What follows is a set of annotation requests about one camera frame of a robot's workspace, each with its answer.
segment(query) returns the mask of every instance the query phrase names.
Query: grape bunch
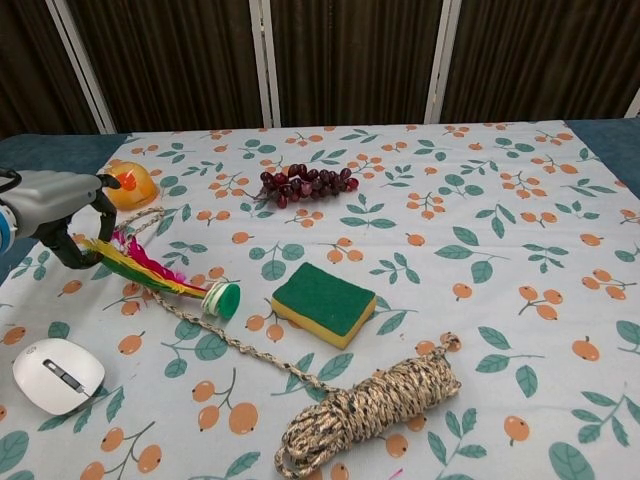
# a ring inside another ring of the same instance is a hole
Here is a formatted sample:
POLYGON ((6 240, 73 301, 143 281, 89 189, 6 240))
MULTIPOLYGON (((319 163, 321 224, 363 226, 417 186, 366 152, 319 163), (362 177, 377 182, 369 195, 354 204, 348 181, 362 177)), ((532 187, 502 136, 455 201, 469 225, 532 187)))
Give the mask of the grape bunch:
POLYGON ((260 195, 277 201, 278 207, 285 208, 288 202, 301 198, 314 200, 340 192, 351 192, 358 188, 358 180, 351 176, 351 170, 343 168, 340 173, 328 170, 307 170, 304 164, 293 164, 287 174, 263 172, 260 175, 262 190, 260 195))

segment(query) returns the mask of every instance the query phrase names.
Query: robotic arm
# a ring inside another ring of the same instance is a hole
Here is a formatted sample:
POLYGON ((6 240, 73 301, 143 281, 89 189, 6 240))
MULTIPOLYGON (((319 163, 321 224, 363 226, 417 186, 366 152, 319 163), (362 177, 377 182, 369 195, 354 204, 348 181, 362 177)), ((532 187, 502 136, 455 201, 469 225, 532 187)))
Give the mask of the robotic arm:
POLYGON ((71 172, 16 172, 0 168, 0 255, 19 238, 41 241, 67 267, 90 268, 101 260, 97 253, 80 251, 67 228, 73 215, 86 205, 100 213, 100 233, 111 240, 116 208, 102 188, 120 188, 111 175, 71 172))

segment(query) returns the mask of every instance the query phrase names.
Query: table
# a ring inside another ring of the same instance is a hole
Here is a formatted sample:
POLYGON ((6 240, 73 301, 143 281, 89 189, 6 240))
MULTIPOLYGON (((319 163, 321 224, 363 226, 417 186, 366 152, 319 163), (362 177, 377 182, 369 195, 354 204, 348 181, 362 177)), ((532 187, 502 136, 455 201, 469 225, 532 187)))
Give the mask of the table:
MULTIPOLYGON (((145 166, 168 209, 142 235, 148 252, 196 284, 240 285, 225 329, 244 343, 348 388, 445 332, 461 338, 448 356, 457 397, 316 479, 634 478, 640 202, 563 122, 135 133, 117 161, 145 166), (303 162, 349 166, 360 188, 286 209, 243 195, 261 171, 303 162), (265 301, 304 261, 378 295, 344 351, 265 301)), ((96 226, 85 209, 72 230, 96 226)), ((3 478, 278 478, 280 436, 317 392, 104 268, 71 271, 38 246, 10 276, 3 478), (47 336, 86 347, 107 371, 91 408, 70 418, 32 405, 11 375, 47 336)))

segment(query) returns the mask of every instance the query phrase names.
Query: yellow sponge layer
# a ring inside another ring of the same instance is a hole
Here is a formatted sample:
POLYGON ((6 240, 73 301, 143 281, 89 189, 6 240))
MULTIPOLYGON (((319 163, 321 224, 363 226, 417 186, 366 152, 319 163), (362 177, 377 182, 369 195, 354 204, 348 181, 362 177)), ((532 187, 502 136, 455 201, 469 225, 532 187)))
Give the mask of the yellow sponge layer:
POLYGON ((278 302, 276 299, 271 299, 271 308, 279 317, 286 318, 296 323, 298 326, 304 328, 305 330, 313 333, 318 338, 324 340, 331 345, 338 347, 341 350, 344 350, 353 337, 358 333, 360 327, 364 324, 364 322, 371 316, 373 310, 376 308, 376 297, 373 297, 366 308, 362 311, 362 315, 360 318, 356 320, 351 329, 345 335, 338 335, 331 330, 323 327, 315 320, 309 317, 305 317, 304 315, 300 315, 297 312, 294 312, 286 305, 278 302))

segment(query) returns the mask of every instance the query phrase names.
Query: coiled rope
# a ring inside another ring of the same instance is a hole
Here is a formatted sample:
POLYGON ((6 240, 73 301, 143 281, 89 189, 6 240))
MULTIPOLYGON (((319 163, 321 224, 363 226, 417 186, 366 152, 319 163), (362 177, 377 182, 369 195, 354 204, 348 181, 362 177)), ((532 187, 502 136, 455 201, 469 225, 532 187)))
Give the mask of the coiled rope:
MULTIPOLYGON (((125 220, 118 229, 125 233, 124 253, 129 244, 146 228, 164 217, 162 207, 149 208, 125 220), (135 220, 155 214, 144 225, 126 234, 124 229, 135 220)), ((275 365, 306 384, 327 393, 317 405, 304 409, 296 416, 282 436, 282 445, 274 457, 277 471, 286 478, 300 479, 310 475, 339 452, 349 450, 355 443, 382 434, 398 422, 405 422, 454 396, 461 387, 445 358, 448 348, 459 342, 447 334, 442 344, 427 355, 409 358, 359 383, 349 390, 330 387, 315 375, 305 373, 295 365, 282 362, 269 353, 229 337, 225 331, 201 318, 183 312, 151 292, 156 302, 181 320, 209 330, 240 353, 275 365)))

